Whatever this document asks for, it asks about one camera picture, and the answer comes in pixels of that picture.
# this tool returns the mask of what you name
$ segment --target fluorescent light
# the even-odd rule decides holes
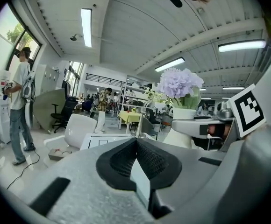
[[[243,50],[243,49],[260,49],[266,46],[265,40],[249,40],[243,42],[231,42],[223,45],[219,45],[219,51],[232,51],[232,50]]]
[[[223,90],[244,90],[244,87],[223,87]]]
[[[92,47],[91,19],[92,19],[92,10],[83,8],[81,10],[81,23],[83,26],[86,47]]]
[[[162,70],[168,69],[172,66],[179,65],[181,63],[185,62],[185,60],[182,57],[177,58],[176,60],[173,60],[167,64],[164,64],[160,67],[155,68],[155,71],[160,72]]]

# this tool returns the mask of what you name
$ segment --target flower pot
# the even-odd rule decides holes
[[[173,119],[193,119],[195,114],[196,110],[173,108]],[[164,143],[192,148],[192,137],[187,134],[176,132],[171,128],[167,137],[164,139]]]

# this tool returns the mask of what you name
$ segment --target purple flower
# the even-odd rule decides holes
[[[203,83],[203,79],[196,73],[191,73],[189,69],[181,71],[169,68],[162,73],[160,83],[157,84],[157,91],[170,98],[185,97],[187,94],[192,96],[193,87],[201,88]]]

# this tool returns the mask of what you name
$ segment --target tree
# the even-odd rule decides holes
[[[15,43],[17,37],[23,32],[23,27],[20,23],[18,23],[14,31],[11,32],[10,30],[7,32],[7,38],[10,42]],[[24,47],[30,47],[30,42],[33,40],[33,38],[30,37],[30,35],[25,32],[21,40],[19,41],[18,44],[18,50],[21,50]]]

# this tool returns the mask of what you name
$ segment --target yellow plaid shirt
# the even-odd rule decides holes
[[[99,93],[99,104],[98,104],[98,111],[105,112],[107,110],[107,91],[102,90]]]

